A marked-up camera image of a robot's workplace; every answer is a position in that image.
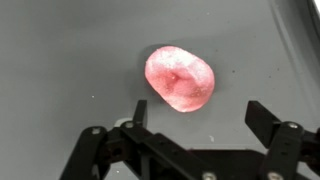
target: pink gel object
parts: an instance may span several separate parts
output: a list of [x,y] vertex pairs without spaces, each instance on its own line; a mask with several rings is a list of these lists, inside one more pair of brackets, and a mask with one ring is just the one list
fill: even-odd
[[145,76],[160,96],[179,112],[192,112],[206,104],[215,81],[210,66],[199,57],[173,46],[151,54]]

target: screw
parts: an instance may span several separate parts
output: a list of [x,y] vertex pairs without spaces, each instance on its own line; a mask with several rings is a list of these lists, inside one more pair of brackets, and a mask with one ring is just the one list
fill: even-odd
[[203,173],[202,179],[203,180],[217,180],[217,177],[215,174],[213,174],[211,172],[206,172],[206,173]]
[[133,123],[132,122],[126,122],[126,128],[132,128]]
[[283,177],[276,172],[269,172],[268,173],[269,180],[284,180]]
[[298,125],[295,124],[295,123],[289,123],[289,126],[290,126],[291,128],[294,128],[294,129],[297,129],[297,128],[298,128]]
[[92,134],[100,134],[100,128],[93,128]]

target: gray surface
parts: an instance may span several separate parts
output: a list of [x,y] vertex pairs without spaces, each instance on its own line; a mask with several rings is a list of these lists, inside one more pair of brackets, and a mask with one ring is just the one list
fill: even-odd
[[[294,38],[303,21],[283,23],[292,9],[279,2],[0,1],[0,178],[58,179],[82,129],[110,129],[141,98],[149,129],[186,148],[263,151],[243,123],[252,99],[315,130],[319,62],[308,39]],[[175,112],[146,84],[144,61],[162,44],[213,68],[216,90],[201,110]],[[121,164],[111,173],[133,179]]]

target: soft object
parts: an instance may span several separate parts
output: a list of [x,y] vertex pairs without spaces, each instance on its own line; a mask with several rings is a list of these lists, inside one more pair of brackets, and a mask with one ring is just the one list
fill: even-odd
[[201,108],[215,85],[213,71],[207,63],[174,46],[162,47],[151,54],[145,76],[152,88],[179,112]]

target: robotic arm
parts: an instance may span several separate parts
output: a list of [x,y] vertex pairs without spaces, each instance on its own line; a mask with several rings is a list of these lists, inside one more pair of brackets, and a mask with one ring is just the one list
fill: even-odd
[[123,161],[141,180],[307,180],[297,173],[305,162],[320,175],[320,130],[305,131],[281,122],[257,101],[250,101],[246,124],[268,149],[185,150],[147,126],[147,101],[137,104],[132,121],[107,131],[85,129],[60,180],[103,180],[112,163]]

